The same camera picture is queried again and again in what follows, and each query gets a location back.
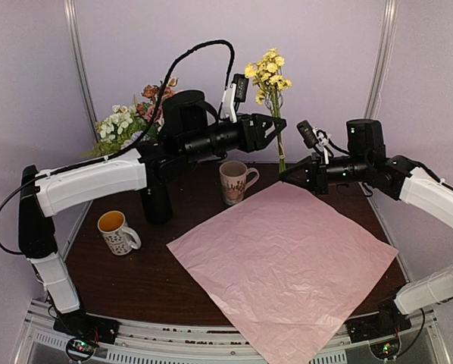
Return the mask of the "yellow small flower bunch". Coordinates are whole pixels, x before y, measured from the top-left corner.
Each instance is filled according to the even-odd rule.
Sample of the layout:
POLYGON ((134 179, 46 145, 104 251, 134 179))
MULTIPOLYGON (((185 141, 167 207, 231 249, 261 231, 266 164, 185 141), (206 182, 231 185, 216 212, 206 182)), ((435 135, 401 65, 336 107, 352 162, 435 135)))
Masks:
POLYGON ((283 76, 285 58, 277 48, 268 49, 260 61, 248 63, 244 75, 258 89, 255 102, 264 105, 272 117, 281 118, 283 92, 292 87, 292 81, 283 76))

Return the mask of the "pink tissue wrapping sheet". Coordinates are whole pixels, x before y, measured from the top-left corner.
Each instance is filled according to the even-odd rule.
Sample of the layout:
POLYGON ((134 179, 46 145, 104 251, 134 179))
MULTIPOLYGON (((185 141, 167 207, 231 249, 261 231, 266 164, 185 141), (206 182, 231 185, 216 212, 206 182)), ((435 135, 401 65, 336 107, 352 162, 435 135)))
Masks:
POLYGON ((168 249, 270 363, 307 363, 397 250, 311 193, 277 182, 168 249))

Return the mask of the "mauve and white flower stem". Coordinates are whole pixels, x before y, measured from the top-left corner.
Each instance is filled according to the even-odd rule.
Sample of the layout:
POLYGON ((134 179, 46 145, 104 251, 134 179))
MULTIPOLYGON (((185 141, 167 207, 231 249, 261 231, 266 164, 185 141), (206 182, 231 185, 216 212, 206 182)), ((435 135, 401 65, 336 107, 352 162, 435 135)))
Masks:
POLYGON ((156 107, 155 104, 146 103, 143 104, 144 115, 142 116, 146 122, 152 122, 159 128, 164 126, 163 108, 161 106, 156 107))

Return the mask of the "orange brown flower stem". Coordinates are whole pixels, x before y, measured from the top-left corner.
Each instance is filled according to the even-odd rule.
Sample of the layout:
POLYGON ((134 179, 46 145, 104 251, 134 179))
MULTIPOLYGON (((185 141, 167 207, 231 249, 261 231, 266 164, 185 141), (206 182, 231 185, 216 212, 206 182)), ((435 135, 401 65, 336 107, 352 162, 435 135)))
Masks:
MULTIPOLYGON (((161 90, 162 84, 158 85, 147 85, 144 90, 142 91, 142 97, 146 99, 146 103, 152 103, 155 104, 159 102, 159 105, 162 104, 162 102, 165 99, 169 99, 175 94, 174 89, 172 91, 166 91, 166 87, 164 89, 164 93, 162 95, 162 98, 159 98, 159 92, 161 90)), ((138 113, 143 116, 144 115, 144 108, 143 104, 144 102, 140 103, 137 105, 137 111, 138 113)))

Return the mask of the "white green hydrangea bunch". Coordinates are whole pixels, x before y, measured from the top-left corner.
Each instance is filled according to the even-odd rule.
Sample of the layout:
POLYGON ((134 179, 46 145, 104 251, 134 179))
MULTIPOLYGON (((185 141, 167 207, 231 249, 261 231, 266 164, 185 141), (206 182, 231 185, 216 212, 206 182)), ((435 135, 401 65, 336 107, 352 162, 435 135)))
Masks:
POLYGON ((83 156, 96 158, 114 154, 121 150, 124 140, 128 140, 137 131, 143 132, 147 122, 137 111, 140 103, 134 97, 132 105, 113 105, 112 114, 95 124, 99 141, 83 156))

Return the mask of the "pink rose stem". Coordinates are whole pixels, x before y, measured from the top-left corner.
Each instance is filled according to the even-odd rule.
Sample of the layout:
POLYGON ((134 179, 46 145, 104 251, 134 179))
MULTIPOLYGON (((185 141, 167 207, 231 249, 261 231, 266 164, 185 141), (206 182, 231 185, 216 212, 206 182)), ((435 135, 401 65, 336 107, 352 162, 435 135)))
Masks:
POLYGON ((178 82, 179 77, 171 77, 167 82, 166 91, 172 91, 178 85, 178 82))

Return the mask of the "blue white hydrangea bunch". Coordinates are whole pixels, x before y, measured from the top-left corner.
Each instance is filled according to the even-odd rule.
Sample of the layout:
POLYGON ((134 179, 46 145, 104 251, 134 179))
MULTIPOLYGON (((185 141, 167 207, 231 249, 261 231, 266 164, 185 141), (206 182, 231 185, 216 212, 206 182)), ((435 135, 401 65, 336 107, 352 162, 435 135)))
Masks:
MULTIPOLYGON (((135 132, 128 140, 124 140, 124 142, 121 144, 120 149, 123 150, 129 147, 130 145, 134 144, 141 135, 142 135, 141 130, 135 132)), ((150 136, 148 134, 145 134, 140 140, 141 141, 150 140, 150 136)))

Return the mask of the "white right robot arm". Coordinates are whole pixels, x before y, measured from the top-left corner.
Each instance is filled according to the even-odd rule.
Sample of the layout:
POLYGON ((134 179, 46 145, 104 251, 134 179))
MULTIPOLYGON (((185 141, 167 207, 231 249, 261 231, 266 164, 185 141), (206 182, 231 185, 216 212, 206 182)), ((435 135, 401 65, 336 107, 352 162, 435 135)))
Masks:
MULTIPOLYGON (((297 125, 305 145, 314 153, 287 168, 280 180, 317 195, 327 194, 336 184, 362 183, 395 201, 415 206, 453 229, 453 187, 424 163, 386 155, 382 124, 378 120, 347 121, 348 145, 338 157, 330 151, 337 145, 327 134, 307 121, 297 125)), ((373 317, 377 334, 389 334, 408 315, 426 306, 453 299, 453 264, 423 279, 403 286, 392 306, 373 317)))

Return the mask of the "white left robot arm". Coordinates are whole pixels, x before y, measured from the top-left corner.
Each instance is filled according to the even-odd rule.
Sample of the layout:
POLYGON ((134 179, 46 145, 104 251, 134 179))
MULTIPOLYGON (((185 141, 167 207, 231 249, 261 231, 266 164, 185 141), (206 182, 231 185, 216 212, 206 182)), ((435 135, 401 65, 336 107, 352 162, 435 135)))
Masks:
POLYGON ((39 273, 64 325, 77 337, 93 329, 55 240, 52 216, 115 193, 138 190, 149 221, 170 218, 167 184, 189 173, 201 160, 230 150, 255 152, 266 149, 286 128, 286 120, 262 114, 236 113, 229 104, 226 120, 199 90, 182 91, 162 105, 164 125, 156 140, 141 141, 118 155, 90 159, 78 165, 37 171, 23 170, 18 215, 18 246, 39 273))

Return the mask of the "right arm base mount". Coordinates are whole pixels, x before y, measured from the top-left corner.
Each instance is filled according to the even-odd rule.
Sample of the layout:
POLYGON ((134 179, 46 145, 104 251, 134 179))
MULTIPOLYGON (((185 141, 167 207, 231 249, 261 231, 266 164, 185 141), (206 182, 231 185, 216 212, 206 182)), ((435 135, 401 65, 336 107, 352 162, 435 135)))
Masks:
POLYGON ((351 342, 370 342, 370 352, 383 362, 396 361, 417 342, 420 334, 409 344, 403 344, 401 332, 412 328, 411 320, 403 314, 393 300, 380 304, 377 313, 350 318, 346 323, 351 342))

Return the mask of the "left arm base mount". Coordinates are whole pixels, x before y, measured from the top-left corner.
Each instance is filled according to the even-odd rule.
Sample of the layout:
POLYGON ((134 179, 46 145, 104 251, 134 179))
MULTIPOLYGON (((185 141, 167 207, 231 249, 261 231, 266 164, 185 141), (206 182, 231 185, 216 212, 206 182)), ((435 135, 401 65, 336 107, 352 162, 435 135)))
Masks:
POLYGON ((114 344, 120 327, 119 321, 87 314, 83 308, 63 314, 54 306, 48 308, 55 320, 53 329, 70 336, 64 352, 73 363, 84 363, 100 349, 101 344, 114 344))

